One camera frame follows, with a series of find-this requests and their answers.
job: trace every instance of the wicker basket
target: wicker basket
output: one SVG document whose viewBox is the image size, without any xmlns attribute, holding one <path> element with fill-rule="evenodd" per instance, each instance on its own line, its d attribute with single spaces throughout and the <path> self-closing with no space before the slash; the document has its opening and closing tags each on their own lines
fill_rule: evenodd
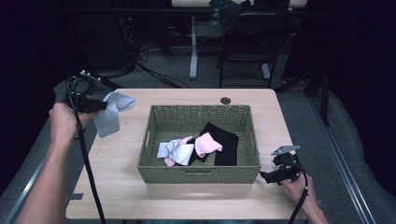
<svg viewBox="0 0 396 224">
<path fill-rule="evenodd" d="M 189 166 L 166 166 L 157 159 L 161 142 L 199 137 L 208 122 L 239 137 L 236 166 L 215 166 L 215 154 Z M 153 105 L 137 169 L 146 183 L 251 184 L 261 169 L 259 151 L 248 105 Z"/>
</svg>

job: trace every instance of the desk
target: desk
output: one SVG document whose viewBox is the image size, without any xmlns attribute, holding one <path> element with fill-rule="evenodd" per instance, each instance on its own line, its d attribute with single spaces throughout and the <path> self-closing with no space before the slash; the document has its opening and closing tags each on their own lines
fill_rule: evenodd
<svg viewBox="0 0 396 224">
<path fill-rule="evenodd" d="M 240 4 L 245 0 L 234 0 L 235 3 Z M 172 7 L 209 7 L 209 0 L 172 0 Z M 307 0 L 290 0 L 289 8 L 292 9 L 305 7 Z M 254 5 L 254 0 L 250 0 L 250 4 Z M 191 20 L 191 64 L 190 64 L 190 79 L 197 78 L 198 67 L 198 53 L 196 48 L 196 23 L 195 17 Z"/>
<path fill-rule="evenodd" d="M 106 218 L 114 219 L 289 219 L 295 204 L 285 188 L 266 184 L 145 184 L 137 161 L 151 105 L 250 105 L 262 171 L 275 169 L 270 153 L 291 145 L 289 131 L 272 90 L 124 89 L 136 105 L 120 113 L 120 130 L 96 136 L 90 152 L 92 170 Z M 68 218 L 99 218 L 83 169 L 70 201 Z"/>
</svg>

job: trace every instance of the light blue cloth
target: light blue cloth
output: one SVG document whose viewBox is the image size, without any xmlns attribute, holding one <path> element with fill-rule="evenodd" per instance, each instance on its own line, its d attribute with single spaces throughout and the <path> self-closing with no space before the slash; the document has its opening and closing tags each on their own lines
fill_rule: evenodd
<svg viewBox="0 0 396 224">
<path fill-rule="evenodd" d="M 107 102 L 106 110 L 99 111 L 93 119 L 101 138 L 116 133 L 120 129 L 119 112 L 131 109 L 136 103 L 134 98 L 119 92 L 109 93 L 103 101 Z"/>
<path fill-rule="evenodd" d="M 166 165 L 173 166 L 176 163 L 180 165 L 188 165 L 194 144 L 180 144 L 181 139 L 175 139 L 170 142 L 160 143 L 157 158 L 170 157 L 174 162 L 166 162 Z"/>
</svg>

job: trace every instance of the chair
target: chair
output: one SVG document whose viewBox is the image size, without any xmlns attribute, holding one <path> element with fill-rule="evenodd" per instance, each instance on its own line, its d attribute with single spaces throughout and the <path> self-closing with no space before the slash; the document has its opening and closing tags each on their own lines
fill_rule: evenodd
<svg viewBox="0 0 396 224">
<path fill-rule="evenodd" d="M 224 63 L 257 63 L 258 69 L 271 64 L 267 88 L 271 87 L 281 37 L 289 30 L 289 18 L 260 12 L 241 13 L 230 31 L 224 31 L 218 61 L 219 88 L 224 79 Z"/>
</svg>

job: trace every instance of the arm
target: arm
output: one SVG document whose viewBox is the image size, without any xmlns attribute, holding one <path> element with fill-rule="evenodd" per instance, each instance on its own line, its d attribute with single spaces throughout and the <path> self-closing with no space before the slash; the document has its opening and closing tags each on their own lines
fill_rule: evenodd
<svg viewBox="0 0 396 224">
<path fill-rule="evenodd" d="M 95 114 L 80 114 L 85 127 Z M 21 210 L 18 223 L 63 223 L 66 207 L 66 164 L 77 135 L 76 117 L 63 103 L 49 111 L 51 142 L 44 166 Z"/>
<path fill-rule="evenodd" d="M 303 203 L 302 210 L 310 223 L 321 224 L 321 223 L 329 223 L 324 216 L 323 211 L 319 208 L 317 204 L 317 194 L 314 188 L 314 182 L 311 176 L 307 176 L 308 178 L 308 195 L 305 198 Z M 280 182 L 283 184 L 288 190 L 290 197 L 293 199 L 295 203 L 300 200 L 300 197 L 303 193 L 305 180 L 302 173 L 300 173 L 299 178 L 294 182 L 290 182 L 289 180 L 283 180 Z"/>
</svg>

